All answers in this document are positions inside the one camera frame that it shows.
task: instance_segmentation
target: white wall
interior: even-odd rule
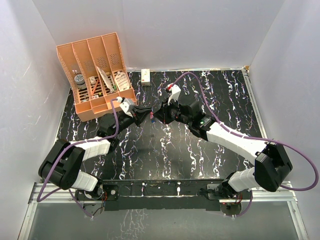
[[[17,239],[68,89],[32,1],[0,0],[0,238]]]
[[[118,32],[129,68],[250,65],[284,0],[33,0],[55,42]]]
[[[302,149],[320,169],[320,2],[287,0],[250,67],[254,95],[269,137]],[[314,181],[313,170],[289,152],[296,188]],[[311,240],[320,236],[320,186],[296,192]]]

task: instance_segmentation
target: black marble surface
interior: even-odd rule
[[[151,86],[142,86],[140,73],[129,73],[137,103],[157,111],[168,95],[165,87],[183,72],[151,72]],[[200,78],[210,107],[229,127],[250,136],[261,137],[257,119],[240,70],[194,71]],[[178,85],[181,94],[194,96],[204,106],[200,87],[192,76]],[[81,122],[69,93],[57,138],[80,141],[96,136],[99,119]],[[118,136],[114,153],[83,162],[81,170],[103,180],[136,179],[224,179],[241,171],[249,162],[229,149],[190,133],[183,123],[164,125],[147,118],[141,127],[132,125]]]

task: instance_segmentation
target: purple cable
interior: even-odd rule
[[[243,212],[241,212],[239,215],[236,215],[236,217],[241,217],[242,215],[244,215],[249,210],[249,208],[250,208],[250,206],[252,204],[252,199],[254,199],[254,195],[252,193],[252,190],[250,190],[250,201],[249,201],[248,206],[246,206],[246,209]]]
[[[100,142],[102,140],[105,140],[105,139],[111,139],[111,138],[114,138],[118,135],[118,131],[119,131],[119,121],[118,121],[118,118],[117,118],[117,112],[116,112],[116,109],[115,109],[115,106],[114,106],[114,103],[113,101],[117,101],[117,99],[112,99],[110,101],[111,103],[111,107],[112,107],[112,111],[113,111],[113,115],[114,115],[114,119],[115,119],[115,133],[111,136],[105,136],[99,140],[96,140],[96,139],[91,139],[91,140],[83,140],[83,141],[78,141],[78,142],[75,142],[75,143],[72,143],[70,144],[69,146],[67,146],[61,153],[60,155],[57,157],[57,159],[55,160],[54,164],[52,165],[52,168],[50,169],[48,175],[46,176],[45,180],[44,180],[44,183],[42,185],[42,188],[39,192],[39,195],[38,197],[36,198],[36,201],[38,203],[42,202],[43,200],[45,200],[47,197],[49,197],[51,194],[55,193],[56,191],[60,190],[61,188],[56,188],[55,190],[49,192],[47,195],[45,195],[44,197],[41,198],[43,192],[44,192],[44,189],[45,187],[47,186],[47,183],[52,175],[52,173],[54,172],[56,166],[58,165],[58,162],[60,161],[60,159],[62,158],[62,156],[68,151],[68,149],[70,149],[71,147],[73,146],[76,146],[76,145],[79,145],[79,144],[84,144],[84,143],[91,143],[91,142]],[[81,207],[81,209],[84,211],[85,214],[87,214],[88,216],[92,217],[92,215],[90,213],[88,213],[85,209],[82,208],[82,206],[80,205],[80,203],[76,200],[75,196],[73,196],[72,192],[69,190],[69,192],[71,193],[71,196],[72,198],[75,200],[75,202],[78,204],[78,206]]]
[[[185,75],[192,75],[195,77],[195,79],[198,81],[199,83],[199,86],[200,86],[200,90],[201,90],[201,93],[202,93],[202,96],[203,96],[203,100],[204,100],[204,103],[206,105],[206,107],[209,109],[210,113],[213,115],[214,119],[216,120],[216,122],[218,124],[220,124],[220,126],[226,130],[227,132],[229,132],[230,134],[234,135],[234,136],[237,136],[237,137],[243,137],[243,135],[241,134],[238,134],[236,132],[233,132],[231,130],[229,130],[221,121],[220,119],[217,117],[217,115],[215,115],[215,113],[211,110],[211,108],[209,107],[209,104],[208,104],[208,101],[206,99],[206,95],[204,93],[204,90],[203,90],[203,87],[201,86],[201,82],[199,80],[199,78],[193,73],[193,72],[185,72],[183,73],[181,76],[179,76],[174,82],[173,84],[170,86],[172,87],[173,85],[175,85],[180,79],[182,79]],[[314,174],[315,174],[315,178],[314,178],[314,182],[313,184],[311,184],[310,186],[308,187],[303,187],[303,188],[295,188],[295,187],[289,187],[289,186],[284,186],[284,185],[281,185],[282,188],[284,189],[288,189],[288,190],[293,190],[293,191],[308,191],[310,189],[313,189],[317,184],[318,184],[318,181],[319,181],[319,173],[318,173],[318,170],[317,170],[317,167],[316,165],[314,164],[314,162],[308,157],[306,156],[303,152],[301,152],[299,149],[295,148],[294,146],[291,146],[289,144],[286,144],[282,141],[278,141],[278,140],[273,140],[273,139],[270,139],[270,138],[263,138],[263,137],[253,137],[253,136],[244,136],[243,137],[244,139],[250,139],[250,140],[260,140],[260,141],[266,141],[266,142],[272,142],[272,143],[276,143],[276,144],[280,144],[280,145],[283,145],[283,146],[286,146],[290,149],[292,149],[293,151],[295,151],[296,153],[300,154],[302,157],[304,157],[311,165],[311,167],[313,168],[314,170]]]

